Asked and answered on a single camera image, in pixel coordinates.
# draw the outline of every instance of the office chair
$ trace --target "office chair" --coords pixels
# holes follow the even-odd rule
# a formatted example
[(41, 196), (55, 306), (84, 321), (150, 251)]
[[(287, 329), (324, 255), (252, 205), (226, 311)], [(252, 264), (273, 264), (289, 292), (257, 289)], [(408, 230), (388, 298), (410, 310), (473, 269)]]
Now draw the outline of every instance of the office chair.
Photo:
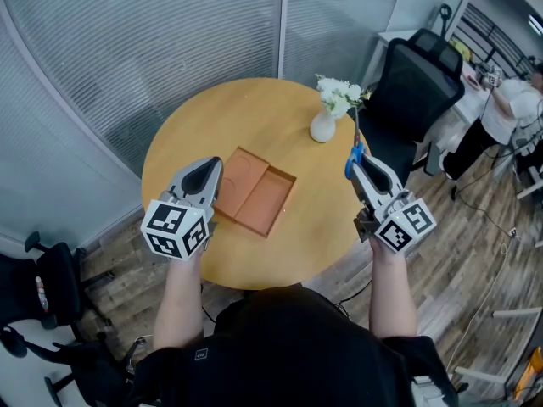
[[(77, 249), (72, 255), (66, 243), (46, 248), (40, 244), (38, 232), (33, 232), (25, 242), (26, 252), (32, 248), (43, 252), (37, 262), (0, 254), (0, 327), (28, 319), (39, 320), (46, 329), (73, 326), (73, 322), (82, 317), (85, 307), (92, 309), (106, 326), (111, 326), (111, 320), (105, 318), (84, 292), (95, 282), (113, 279), (110, 272), (81, 282), (80, 261), (84, 250)], [(47, 312), (38, 297), (37, 276), (42, 278)]]
[[(392, 168), (402, 185), (412, 170), (424, 167), (431, 176), (439, 170), (434, 143), (413, 164), (417, 142), (464, 95), (461, 74), (462, 56), (432, 31), (421, 29), (408, 41), (390, 42), (383, 75), (358, 114), (372, 156)], [(386, 187), (379, 176), (370, 177), (377, 187)]]
[(143, 345), (145, 340), (142, 337), (136, 339), (121, 361), (115, 360), (109, 351), (103, 333), (98, 334), (97, 341), (89, 343), (53, 343), (58, 350), (52, 351), (29, 343), (12, 327), (4, 327), (0, 331), (0, 342), (15, 357), (26, 357), (30, 350), (47, 362), (71, 368), (71, 373), (57, 382), (52, 382), (49, 377), (44, 378), (49, 394), (58, 407), (62, 407), (58, 393), (73, 381), (88, 405), (118, 407), (132, 387), (133, 375), (127, 368), (137, 347)]

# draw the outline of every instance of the blue scissors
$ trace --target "blue scissors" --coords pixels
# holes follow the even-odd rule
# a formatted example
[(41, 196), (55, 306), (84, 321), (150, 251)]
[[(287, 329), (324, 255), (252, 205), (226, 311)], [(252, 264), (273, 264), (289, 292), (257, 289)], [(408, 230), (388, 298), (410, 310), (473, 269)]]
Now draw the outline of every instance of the blue scissors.
[(366, 147), (360, 141), (360, 126), (358, 124), (358, 108), (355, 107), (355, 142), (350, 149), (350, 156), (345, 165), (345, 178), (350, 180), (350, 167), (354, 163), (361, 164), (362, 155), (366, 152)]

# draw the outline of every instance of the flower vase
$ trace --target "flower vase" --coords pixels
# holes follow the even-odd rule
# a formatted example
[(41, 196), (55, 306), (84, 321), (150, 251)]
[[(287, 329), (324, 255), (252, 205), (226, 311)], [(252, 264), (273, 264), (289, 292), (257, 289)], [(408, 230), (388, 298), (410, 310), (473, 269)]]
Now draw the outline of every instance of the flower vase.
[(313, 118), (309, 133), (313, 140), (319, 143), (326, 143), (336, 132), (336, 119), (326, 109)]

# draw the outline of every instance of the floor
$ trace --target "floor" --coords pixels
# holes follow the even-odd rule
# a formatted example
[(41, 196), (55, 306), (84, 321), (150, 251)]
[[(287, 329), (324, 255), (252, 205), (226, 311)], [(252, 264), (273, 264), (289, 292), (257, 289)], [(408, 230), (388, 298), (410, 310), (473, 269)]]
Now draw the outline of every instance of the floor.
[[(483, 156), (461, 179), (459, 187), (480, 177), (491, 166), (492, 159)], [(451, 360), (453, 350), (502, 267), (484, 307), (456, 351), (449, 372), (457, 365), (496, 374), (506, 372), (525, 337), (529, 319), (496, 321), (490, 318), (490, 312), (541, 306), (543, 299), (543, 270), (538, 267), (543, 260), (542, 250), (533, 247), (542, 233), (540, 209), (529, 198), (515, 202), (513, 195), (521, 184), (512, 178), (510, 170), (499, 181), (492, 181), (490, 175), (466, 188), (462, 197), (488, 211), (503, 230), (515, 226), (519, 239), (510, 240), (481, 211), (460, 200), (453, 202), (449, 197), (452, 184), (444, 176), (430, 178), (418, 171), (407, 185), (424, 198), (438, 222), (437, 228), (409, 255), (408, 263), (419, 333), (436, 342), (445, 364)], [(148, 251), (139, 234), (140, 220), (103, 237), (90, 249), (83, 265), (84, 278), (106, 270), (115, 274), (112, 282), (93, 287), (89, 295), (113, 321), (114, 328), (106, 332), (118, 357), (134, 338), (152, 333), (165, 283), (166, 262)], [(334, 303), (366, 287), (344, 307), (353, 321), (367, 327), (371, 260), (368, 243), (357, 242), (340, 261), (304, 284)], [(241, 295), (239, 291), (204, 282), (203, 303), (210, 315), (217, 315)], [(91, 312), (86, 313), (81, 327), (89, 337), (104, 330)], [(204, 331), (205, 335), (213, 332), (213, 323), (207, 317)], [(142, 348), (137, 357), (147, 352), (148, 348)], [(493, 399), (502, 394), (496, 385), (466, 381), (470, 382), (469, 392), (482, 398)]]

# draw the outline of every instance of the terracotta tray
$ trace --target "terracotta tray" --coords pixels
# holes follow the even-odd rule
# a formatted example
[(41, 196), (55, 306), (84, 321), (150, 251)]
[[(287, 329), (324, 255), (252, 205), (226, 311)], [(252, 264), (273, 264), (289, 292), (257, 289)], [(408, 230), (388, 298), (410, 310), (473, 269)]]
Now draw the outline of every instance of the terracotta tray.
[(237, 148), (225, 164), (215, 209), (263, 237), (284, 210), (296, 178)]

